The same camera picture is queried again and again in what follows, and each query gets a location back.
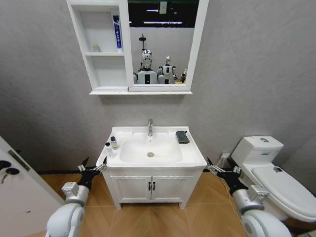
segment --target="drain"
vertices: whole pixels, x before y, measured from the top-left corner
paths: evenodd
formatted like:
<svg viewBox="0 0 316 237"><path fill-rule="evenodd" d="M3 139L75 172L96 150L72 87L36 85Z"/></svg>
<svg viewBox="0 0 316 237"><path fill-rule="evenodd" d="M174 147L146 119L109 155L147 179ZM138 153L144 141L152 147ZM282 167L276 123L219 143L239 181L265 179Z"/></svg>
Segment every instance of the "drain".
<svg viewBox="0 0 316 237"><path fill-rule="evenodd" d="M154 157L154 155L155 155L155 154L154 154L153 152L148 152L148 153L147 153L147 156L148 156L148 157Z"/></svg>

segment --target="toilet seat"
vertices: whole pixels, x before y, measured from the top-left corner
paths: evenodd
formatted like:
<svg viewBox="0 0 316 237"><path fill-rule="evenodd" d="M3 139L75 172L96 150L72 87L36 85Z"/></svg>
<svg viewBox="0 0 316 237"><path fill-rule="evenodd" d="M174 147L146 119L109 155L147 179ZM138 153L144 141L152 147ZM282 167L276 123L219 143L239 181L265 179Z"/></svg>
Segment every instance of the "toilet seat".
<svg viewBox="0 0 316 237"><path fill-rule="evenodd" d="M266 166L255 167L251 172L285 212L303 221L316 220L316 198L284 170Z"/></svg>

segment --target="cabinet door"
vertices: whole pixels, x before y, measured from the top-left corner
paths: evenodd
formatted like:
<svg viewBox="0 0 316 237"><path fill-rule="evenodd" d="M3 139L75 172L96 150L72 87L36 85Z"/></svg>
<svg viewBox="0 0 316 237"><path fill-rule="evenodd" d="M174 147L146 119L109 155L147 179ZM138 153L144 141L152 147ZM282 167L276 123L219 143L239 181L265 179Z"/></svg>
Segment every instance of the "cabinet door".
<svg viewBox="0 0 316 237"><path fill-rule="evenodd" d="M153 176L152 201L183 201L192 176Z"/></svg>
<svg viewBox="0 0 316 237"><path fill-rule="evenodd" d="M151 176L111 176L119 202L151 200Z"/></svg>

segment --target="toilet lid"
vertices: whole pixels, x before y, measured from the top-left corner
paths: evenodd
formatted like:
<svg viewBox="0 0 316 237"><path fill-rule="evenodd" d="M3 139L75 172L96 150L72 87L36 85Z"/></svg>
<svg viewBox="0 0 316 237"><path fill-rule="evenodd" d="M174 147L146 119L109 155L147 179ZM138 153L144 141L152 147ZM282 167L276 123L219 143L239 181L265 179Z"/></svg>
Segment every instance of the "toilet lid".
<svg viewBox="0 0 316 237"><path fill-rule="evenodd" d="M252 173L280 202L305 216L316 217L316 198L279 167L253 168Z"/></svg>

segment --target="mirror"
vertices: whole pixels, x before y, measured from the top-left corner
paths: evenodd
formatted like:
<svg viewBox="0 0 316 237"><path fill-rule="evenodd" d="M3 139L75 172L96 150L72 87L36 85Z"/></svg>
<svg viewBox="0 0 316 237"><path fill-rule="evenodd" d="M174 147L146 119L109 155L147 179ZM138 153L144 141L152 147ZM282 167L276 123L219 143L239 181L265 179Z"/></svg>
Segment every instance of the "mirror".
<svg viewBox="0 0 316 237"><path fill-rule="evenodd" d="M134 85L186 84L198 4L128 0Z"/></svg>

